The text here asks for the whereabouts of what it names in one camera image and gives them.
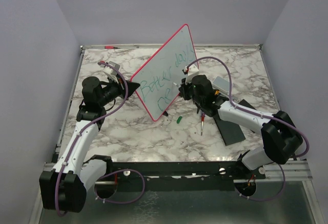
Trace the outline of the green marker cap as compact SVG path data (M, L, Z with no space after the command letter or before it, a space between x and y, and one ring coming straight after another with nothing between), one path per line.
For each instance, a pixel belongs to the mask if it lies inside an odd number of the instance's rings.
M180 122L181 122L181 120L182 120L182 116L180 116L178 119L177 119L177 124L179 124Z

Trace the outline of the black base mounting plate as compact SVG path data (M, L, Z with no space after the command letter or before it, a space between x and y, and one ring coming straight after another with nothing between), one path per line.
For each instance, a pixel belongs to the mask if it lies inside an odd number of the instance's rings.
M233 191L235 182L265 179L258 169L242 169L234 161L110 162L108 166L96 178L100 191Z

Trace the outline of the grey white router box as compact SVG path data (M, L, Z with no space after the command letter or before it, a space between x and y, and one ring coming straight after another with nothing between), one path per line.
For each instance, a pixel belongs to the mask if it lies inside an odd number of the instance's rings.
M212 81L212 86L225 94L228 94L230 90L230 82L219 76Z

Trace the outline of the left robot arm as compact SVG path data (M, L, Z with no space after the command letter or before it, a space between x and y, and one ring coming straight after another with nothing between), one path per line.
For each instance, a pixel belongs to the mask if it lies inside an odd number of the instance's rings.
M110 157L94 155L85 161L85 156L105 121L105 106L118 97L127 100L139 86L121 77L107 82L95 76L83 80L83 101L71 140L54 167L43 171L39 178L45 209L56 210L60 217L78 213L85 205L87 191L98 179L117 178Z

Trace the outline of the black network switch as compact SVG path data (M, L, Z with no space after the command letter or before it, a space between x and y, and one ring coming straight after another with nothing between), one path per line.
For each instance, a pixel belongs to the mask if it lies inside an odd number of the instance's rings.
M245 99L242 99L238 104L238 109L253 115L259 115L260 112L257 111L252 105L250 105Z

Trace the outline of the red marker at wall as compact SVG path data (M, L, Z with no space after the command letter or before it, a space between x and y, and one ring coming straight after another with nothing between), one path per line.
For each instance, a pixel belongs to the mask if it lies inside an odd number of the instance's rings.
M120 47L115 47L115 46L104 46L104 49L120 49Z

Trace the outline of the black flat box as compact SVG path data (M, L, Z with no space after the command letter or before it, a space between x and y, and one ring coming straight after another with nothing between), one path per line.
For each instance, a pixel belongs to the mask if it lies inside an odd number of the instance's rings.
M220 119L214 121L226 146L245 140L245 135L238 124Z

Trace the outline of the aluminium frame rail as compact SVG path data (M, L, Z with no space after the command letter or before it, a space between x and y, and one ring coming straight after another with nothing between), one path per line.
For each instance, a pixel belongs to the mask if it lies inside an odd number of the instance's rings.
M286 181L311 181L313 179L310 167L306 160L289 160L281 166ZM263 166L265 179L269 181L282 181L282 171L277 164Z

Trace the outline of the blue transparent screwdriver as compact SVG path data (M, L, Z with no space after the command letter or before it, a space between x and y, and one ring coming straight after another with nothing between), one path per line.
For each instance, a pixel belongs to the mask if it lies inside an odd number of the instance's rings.
M205 118L205 113L202 112L202 113L201 113L201 130L200 130L200 134L201 134L201 136L203 135L204 118Z

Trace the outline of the pink framed whiteboard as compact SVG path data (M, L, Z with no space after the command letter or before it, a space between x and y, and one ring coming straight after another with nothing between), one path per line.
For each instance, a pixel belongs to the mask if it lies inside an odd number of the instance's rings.
M183 69L196 59L188 24L182 25L131 77L140 84L136 90L153 121L157 121L178 96L174 83L185 77Z

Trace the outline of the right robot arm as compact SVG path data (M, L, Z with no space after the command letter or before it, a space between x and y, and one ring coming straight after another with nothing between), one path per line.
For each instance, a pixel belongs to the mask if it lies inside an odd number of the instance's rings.
M243 154L240 163L235 166L240 178L248 178L254 169L272 162L285 164L303 143L300 132L296 131L287 113L258 113L236 105L227 97L216 94L205 75L183 78L179 91L183 99L192 100L206 116L243 126L261 135L262 147Z

